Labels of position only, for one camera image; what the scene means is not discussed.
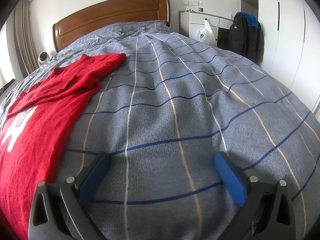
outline blue towel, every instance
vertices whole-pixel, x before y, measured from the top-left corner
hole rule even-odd
[[[246,12],[237,12],[235,15],[235,18],[237,17],[237,15],[239,14],[243,14],[248,22],[248,27],[254,27],[256,29],[258,29],[258,21],[255,18],[254,15],[250,14],[250,13],[246,13]]]

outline black door handle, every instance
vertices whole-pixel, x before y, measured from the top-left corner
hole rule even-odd
[[[278,31],[279,31],[279,25],[280,25],[280,2],[278,2]]]

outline white print on red sweater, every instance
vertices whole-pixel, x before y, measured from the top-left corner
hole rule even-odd
[[[5,140],[10,136],[10,142],[8,144],[8,149],[7,151],[10,152],[14,146],[14,143],[16,142],[17,138],[19,137],[19,135],[22,133],[24,127],[27,124],[27,121],[30,119],[30,117],[33,115],[33,113],[35,112],[37,106],[33,106],[23,112],[18,113],[15,117],[14,120],[12,122],[12,124],[9,126],[9,128],[7,129],[3,139],[2,139],[2,143],[5,142]]]

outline red sweater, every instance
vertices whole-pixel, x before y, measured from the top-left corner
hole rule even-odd
[[[21,240],[40,180],[52,183],[71,129],[125,54],[82,57],[21,92],[0,132],[0,208]]]

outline wooden headboard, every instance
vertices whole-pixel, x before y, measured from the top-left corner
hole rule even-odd
[[[164,20],[170,25],[169,0],[107,0],[54,24],[54,47],[58,52],[83,35],[113,23],[150,20]]]

